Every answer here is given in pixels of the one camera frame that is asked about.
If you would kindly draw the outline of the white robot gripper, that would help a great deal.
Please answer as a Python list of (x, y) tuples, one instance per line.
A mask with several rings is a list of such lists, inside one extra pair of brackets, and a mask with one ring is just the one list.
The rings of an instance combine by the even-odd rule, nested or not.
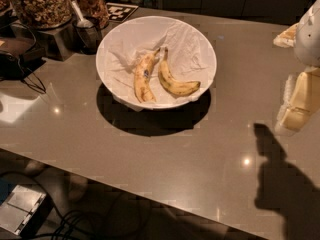
[(279, 35), (273, 44), (292, 48), (307, 67), (300, 74), (291, 74), (285, 82), (283, 104), (275, 125), (278, 134), (295, 134), (320, 109), (320, 0), (316, 0), (295, 23)]

